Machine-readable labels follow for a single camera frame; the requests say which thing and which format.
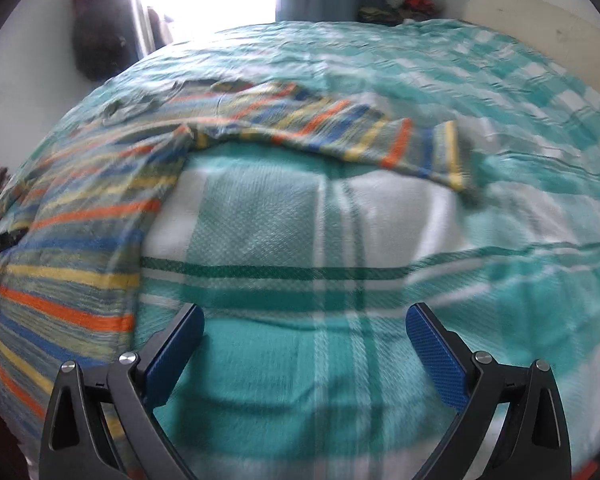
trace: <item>silver bolt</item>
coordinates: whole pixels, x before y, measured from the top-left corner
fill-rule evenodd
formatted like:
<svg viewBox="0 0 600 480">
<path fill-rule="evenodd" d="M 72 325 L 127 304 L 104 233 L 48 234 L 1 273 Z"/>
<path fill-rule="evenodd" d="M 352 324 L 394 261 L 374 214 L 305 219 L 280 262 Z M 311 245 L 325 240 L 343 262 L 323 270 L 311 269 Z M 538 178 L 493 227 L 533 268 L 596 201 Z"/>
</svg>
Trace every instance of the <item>silver bolt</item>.
<svg viewBox="0 0 600 480">
<path fill-rule="evenodd" d="M 549 366 L 549 363 L 542 359 L 538 359 L 538 361 L 536 361 L 536 366 L 538 367 L 538 370 L 540 370 L 541 372 L 548 372 L 549 368 L 551 368 Z"/>
<path fill-rule="evenodd" d="M 493 357 L 489 352 L 484 352 L 482 350 L 475 353 L 475 360 L 480 364 L 488 365 L 491 361 L 493 361 Z"/>
<path fill-rule="evenodd" d="M 75 368 L 75 362 L 73 362 L 73 361 L 65 361 L 64 363 L 62 363 L 62 365 L 60 367 L 62 372 L 65 374 L 69 373 L 74 368 Z"/>
<path fill-rule="evenodd" d="M 120 361 L 120 364 L 122 365 L 129 365 L 135 362 L 136 358 L 138 358 L 138 356 L 136 356 L 134 352 L 125 352 L 118 358 L 118 361 Z"/>
</svg>

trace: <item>bed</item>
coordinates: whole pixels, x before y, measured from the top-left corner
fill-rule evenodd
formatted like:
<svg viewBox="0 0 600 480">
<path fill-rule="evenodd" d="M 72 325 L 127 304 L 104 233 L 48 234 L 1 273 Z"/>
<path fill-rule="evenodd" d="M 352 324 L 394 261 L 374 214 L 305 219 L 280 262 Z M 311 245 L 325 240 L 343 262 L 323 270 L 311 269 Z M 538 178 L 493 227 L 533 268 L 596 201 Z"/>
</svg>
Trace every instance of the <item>bed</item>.
<svg viewBox="0 0 600 480">
<path fill-rule="evenodd" d="M 368 130 L 354 145 L 274 142 L 286 108 L 271 92 L 288 95 L 267 84 L 319 110 L 408 118 L 413 137 L 386 150 L 391 164 L 367 156 Z M 182 105 L 254 89 L 265 97 L 247 106 L 239 142 L 220 142 L 219 112 L 204 124 Z M 136 216 L 122 256 L 105 247 L 113 221 L 75 214 L 133 195 L 119 167 L 83 149 L 112 132 L 134 156 L 166 136 L 175 157 L 160 159 L 164 174 L 125 170 L 160 180 L 136 186 L 159 207 Z M 78 174 L 36 187 L 51 167 Z M 206 341 L 156 415 L 199 478 L 413 476 L 453 416 L 404 333 L 415 301 L 500 362 L 548 360 L 574 471 L 600 450 L 600 89 L 493 29 L 291 22 L 168 46 L 40 144 L 0 199 L 0 231 L 14 225 L 35 229 L 0 256 L 0 414 L 33 469 L 59 364 L 140 346 L 185 302 L 205 309 Z"/>
</svg>

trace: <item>teal and white checkered bedspread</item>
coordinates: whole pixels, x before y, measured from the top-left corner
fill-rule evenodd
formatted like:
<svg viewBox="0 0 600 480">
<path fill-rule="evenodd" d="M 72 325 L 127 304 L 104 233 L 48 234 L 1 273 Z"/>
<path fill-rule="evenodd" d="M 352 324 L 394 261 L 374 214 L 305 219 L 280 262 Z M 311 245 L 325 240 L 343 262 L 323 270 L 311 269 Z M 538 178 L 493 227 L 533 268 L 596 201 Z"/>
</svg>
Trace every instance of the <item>teal and white checkered bedspread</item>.
<svg viewBox="0 0 600 480">
<path fill-rule="evenodd" d="M 574 468 L 600 448 L 597 92 L 453 20 L 277 23 L 157 52 L 45 142 L 192 79 L 293 81 L 416 126 L 456 120 L 477 188 L 274 146 L 189 155 L 144 242 L 135 345 L 182 303 L 205 309 L 205 342 L 156 412 L 199 478 L 410 478 L 453 417 L 404 331 L 416 301 L 500 362 L 549 361 Z"/>
</svg>

